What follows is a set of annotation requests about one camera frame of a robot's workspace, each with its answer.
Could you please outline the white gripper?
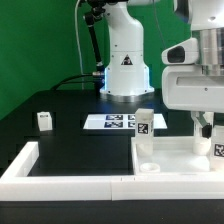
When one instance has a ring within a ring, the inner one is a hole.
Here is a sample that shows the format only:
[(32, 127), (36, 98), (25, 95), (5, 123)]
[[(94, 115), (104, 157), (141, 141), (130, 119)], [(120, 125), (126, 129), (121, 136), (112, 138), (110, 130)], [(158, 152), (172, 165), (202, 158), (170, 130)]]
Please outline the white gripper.
[(192, 111), (194, 136), (209, 139), (211, 112), (224, 113), (224, 76), (204, 75), (196, 65), (167, 66), (162, 73), (162, 96), (167, 108)]

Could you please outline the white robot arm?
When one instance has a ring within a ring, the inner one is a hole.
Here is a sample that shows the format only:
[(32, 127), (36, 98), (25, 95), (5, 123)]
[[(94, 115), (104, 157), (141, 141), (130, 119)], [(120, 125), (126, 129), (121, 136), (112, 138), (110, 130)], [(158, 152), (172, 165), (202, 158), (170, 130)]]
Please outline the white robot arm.
[[(150, 93), (149, 69), (144, 63), (141, 23), (130, 16), (129, 5), (159, 0), (84, 0), (91, 6), (85, 16), (92, 27), (106, 19), (110, 62), (97, 67), (105, 76), (103, 97), (133, 102)], [(213, 113), (224, 113), (224, 0), (173, 0), (174, 13), (190, 25), (191, 37), (162, 52), (162, 97), (166, 107), (192, 114), (199, 135), (209, 138)]]

